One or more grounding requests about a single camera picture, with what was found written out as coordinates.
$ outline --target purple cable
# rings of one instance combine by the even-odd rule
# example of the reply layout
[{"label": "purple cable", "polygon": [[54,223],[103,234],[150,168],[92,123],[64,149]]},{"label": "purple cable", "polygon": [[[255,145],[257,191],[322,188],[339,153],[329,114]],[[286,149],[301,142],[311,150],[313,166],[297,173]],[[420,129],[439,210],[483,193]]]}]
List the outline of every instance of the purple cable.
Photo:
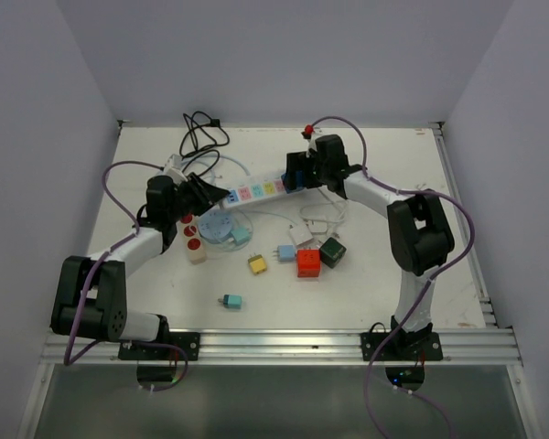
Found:
[{"label": "purple cable", "polygon": [[[468,223],[468,228],[469,228],[469,238],[468,238],[468,244],[466,245],[466,248],[463,250],[463,252],[458,256],[456,257],[455,259],[453,259],[451,262],[443,265],[442,267],[440,267],[439,269],[437,269],[433,274],[431,274],[429,276],[429,278],[427,279],[427,282],[425,283],[425,285],[423,286],[423,288],[421,289],[421,292],[419,293],[419,296],[417,296],[416,300],[414,301],[413,303],[413,306],[411,306],[411,309],[409,309],[409,311],[406,313],[406,315],[404,316],[403,320],[401,321],[401,323],[399,323],[399,325],[393,329],[393,331],[391,331],[391,333],[388,335],[387,338],[385,338],[382,343],[376,348],[376,350],[374,350],[374,353],[372,354],[372,357],[370,358],[370,362],[368,363],[368,367],[366,368],[366,378],[364,380],[364,399],[365,399],[365,402],[366,402],[366,410],[370,416],[370,418],[372,419],[372,422],[374,423],[374,425],[376,426],[376,428],[378,429],[378,431],[382,434],[382,436],[384,436],[385,438],[388,438],[389,437],[389,434],[386,432],[386,430],[380,425],[380,423],[378,422],[378,420],[376,419],[376,417],[374,416],[374,412],[372,410],[372,407],[371,407],[371,404],[370,404],[370,394],[369,394],[369,383],[370,383],[370,376],[371,376],[371,372],[372,372],[372,363],[374,362],[374,360],[376,360],[379,356],[379,354],[382,352],[382,350],[384,349],[384,347],[396,336],[396,334],[403,328],[404,324],[406,323],[406,321],[409,319],[409,317],[413,314],[413,312],[415,311],[415,309],[419,306],[419,304],[423,301],[423,298],[425,297],[425,294],[427,293],[427,291],[429,290],[429,287],[431,285],[432,282],[435,281],[435,279],[437,278],[438,275],[440,275],[442,272],[444,272],[445,270],[449,269],[450,267],[452,267],[453,265],[455,265],[456,263],[458,263],[459,261],[461,261],[462,259],[464,259],[466,257],[466,255],[468,255],[469,251],[471,250],[472,246],[474,245],[474,240],[476,239],[476,228],[474,226],[474,221],[473,219],[471,218],[471,216],[469,215],[469,212],[459,203],[459,201],[457,201],[456,199],[450,197],[449,195],[446,195],[446,194],[442,194],[441,192],[435,192],[433,190],[409,190],[409,189],[397,189],[396,187],[392,187],[392,186],[389,186],[387,185],[386,183],[383,183],[381,180],[371,176],[368,174],[368,168],[366,167],[366,160],[368,158],[368,146],[366,145],[366,139],[364,138],[364,134],[362,134],[362,131],[360,130],[360,128],[358,128],[354,123],[352,123],[351,121],[349,121],[348,119],[345,119],[343,117],[340,117],[340,116],[326,116],[326,117],[322,117],[320,119],[317,119],[316,121],[314,121],[311,126],[315,127],[318,123],[322,123],[324,121],[328,121],[328,120],[335,120],[335,121],[340,121],[340,122],[343,122],[345,123],[346,125],[350,126],[351,128],[353,128],[353,130],[358,134],[358,137],[360,138],[361,140],[361,143],[362,143],[362,148],[363,148],[363,157],[362,157],[362,173],[366,176],[366,178],[371,181],[372,183],[374,183],[375,185],[379,186],[379,187],[382,187],[383,189],[385,190],[388,190],[390,192],[393,192],[394,194],[403,194],[403,195],[432,195],[432,196],[437,196],[437,197],[440,197],[442,199],[445,199],[446,201],[449,201],[451,204],[453,204],[463,215],[464,217],[466,218],[466,222]],[[415,395],[417,396],[419,399],[425,401],[425,402],[428,402],[429,404],[431,404],[433,407],[435,407],[438,411],[441,412],[442,416],[444,417],[444,419],[446,420],[446,423],[447,423],[447,428],[449,429],[449,438],[452,439],[452,438],[455,438],[457,437],[454,429],[453,429],[453,425],[449,419],[449,417],[447,416],[445,410],[443,410],[443,408],[441,408],[439,405],[437,405],[435,402],[432,402],[429,398],[427,398],[426,396],[423,396],[423,395]]]},{"label": "purple cable", "polygon": [[92,285],[93,276],[98,271],[98,268],[100,268],[100,265],[103,264],[103,262],[106,260],[110,254],[115,251],[118,247],[126,244],[130,240],[132,240],[140,231],[140,226],[138,225],[138,221],[136,220],[136,217],[131,213],[130,210],[126,208],[124,204],[122,204],[118,198],[116,198],[114,195],[112,195],[112,192],[110,192],[110,189],[108,188],[108,175],[110,174],[110,171],[114,169],[117,166],[122,165],[140,165],[140,166],[148,166],[153,167],[154,169],[163,169],[161,166],[153,165],[151,163],[147,162],[139,162],[136,160],[124,160],[122,162],[116,162],[112,163],[108,167],[105,168],[102,174],[102,186],[103,191],[106,193],[108,197],[112,200],[112,202],[118,206],[122,212],[124,212],[126,215],[128,215],[128,218],[132,220],[132,222],[135,224],[135,233],[126,236],[125,238],[122,238],[118,242],[116,242],[112,247],[110,247],[110,250],[108,252],[102,253],[102,256],[100,256],[100,259],[96,261],[96,263],[91,267],[91,269],[88,271],[88,275],[85,278],[85,282],[83,283],[83,287],[81,288],[80,293],[80,301],[77,305],[77,310],[75,311],[75,317],[73,318],[73,324],[71,325],[71,331],[70,331],[70,338],[67,342],[67,347],[65,348],[65,355],[63,357],[63,364],[65,366],[70,366],[75,361],[77,361],[83,354],[85,354],[88,350],[93,348],[95,345],[98,344],[97,341],[92,341],[88,346],[83,348],[80,352],[78,352],[75,356],[71,357],[71,351],[73,350],[73,345],[75,344],[75,337],[77,336],[77,332],[80,328],[80,321],[81,321],[81,315],[83,314],[83,308],[85,307],[85,301],[88,297],[88,292],[90,291],[90,286]]},{"label": "purple cable", "polygon": [[185,366],[183,368],[183,371],[181,372],[181,374],[179,375],[179,377],[177,379],[173,380],[173,382],[171,382],[170,384],[168,384],[166,386],[158,386],[158,387],[148,388],[150,391],[168,391],[169,389],[172,389],[173,387],[177,386],[185,378],[185,375],[187,375],[187,371],[188,371],[188,368],[189,368],[189,361],[188,361],[187,353],[182,348],[180,348],[179,346],[169,345],[167,343],[152,343],[152,342],[149,342],[149,341],[133,341],[133,343],[135,345],[146,346],[146,347],[149,347],[149,348],[173,349],[179,354],[179,358],[183,359],[185,361]]}]

